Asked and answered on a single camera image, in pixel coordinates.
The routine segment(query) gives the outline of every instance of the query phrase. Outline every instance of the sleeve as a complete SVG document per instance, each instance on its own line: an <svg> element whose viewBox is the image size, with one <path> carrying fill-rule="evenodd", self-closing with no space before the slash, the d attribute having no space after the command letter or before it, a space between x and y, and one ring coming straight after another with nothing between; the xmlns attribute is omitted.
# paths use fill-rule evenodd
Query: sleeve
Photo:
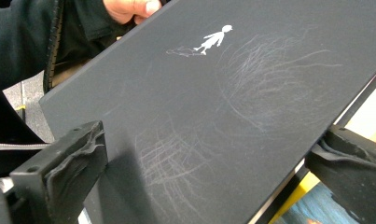
<svg viewBox="0 0 376 224"><path fill-rule="evenodd" d="M94 57L128 31L112 21L102 0L13 0L9 8L0 8L0 91L46 67L62 4L58 63Z"/></svg>

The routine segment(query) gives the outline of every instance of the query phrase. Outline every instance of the white silhouette of child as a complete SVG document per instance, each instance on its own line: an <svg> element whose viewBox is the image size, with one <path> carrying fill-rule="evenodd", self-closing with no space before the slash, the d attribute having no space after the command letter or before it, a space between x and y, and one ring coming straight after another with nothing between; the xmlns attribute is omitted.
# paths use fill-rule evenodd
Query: white silhouette of child
<svg viewBox="0 0 376 224"><path fill-rule="evenodd" d="M194 50L197 51L201 48L204 48L204 50L202 51L202 54L206 55L205 51L207 49L210 49L216 42L217 42L216 46L217 47L220 46L220 44L222 43L223 37L225 37L225 33L227 33L230 30L232 30L232 27L230 25L225 25L222 28L222 32L217 32L217 33L214 33L212 35L206 36L204 39L206 39L206 38L209 38L209 39L207 41L205 41L204 43L202 43L202 45L199 48L194 48Z"/></svg>

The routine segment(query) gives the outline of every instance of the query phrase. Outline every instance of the scratched black surface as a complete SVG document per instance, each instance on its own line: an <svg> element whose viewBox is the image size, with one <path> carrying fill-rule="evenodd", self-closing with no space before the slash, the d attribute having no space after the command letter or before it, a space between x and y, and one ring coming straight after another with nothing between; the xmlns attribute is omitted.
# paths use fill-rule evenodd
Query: scratched black surface
<svg viewBox="0 0 376 224"><path fill-rule="evenodd" d="M245 223L375 72L376 0L174 0L41 106L104 122L93 223Z"/></svg>

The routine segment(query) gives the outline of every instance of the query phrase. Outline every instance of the fingernail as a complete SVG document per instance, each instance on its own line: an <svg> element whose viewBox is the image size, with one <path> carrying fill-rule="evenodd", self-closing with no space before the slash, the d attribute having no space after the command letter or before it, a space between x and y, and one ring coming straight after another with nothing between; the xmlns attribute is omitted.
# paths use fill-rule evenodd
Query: fingernail
<svg viewBox="0 0 376 224"><path fill-rule="evenodd" d="M159 8L160 8L160 5L159 5L158 2L155 2L155 1L147 2L146 3L146 14L150 16L153 13L155 13L157 10L159 10Z"/></svg>

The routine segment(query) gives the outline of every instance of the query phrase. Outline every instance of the black jacket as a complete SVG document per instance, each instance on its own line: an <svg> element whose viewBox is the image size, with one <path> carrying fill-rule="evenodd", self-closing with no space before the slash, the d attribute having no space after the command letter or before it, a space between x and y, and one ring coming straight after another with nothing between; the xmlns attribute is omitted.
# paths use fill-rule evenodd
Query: black jacket
<svg viewBox="0 0 376 224"><path fill-rule="evenodd" d="M57 63L92 58L128 30L109 17L102 0L13 0L0 8L0 91L44 70L61 13Z"/></svg>

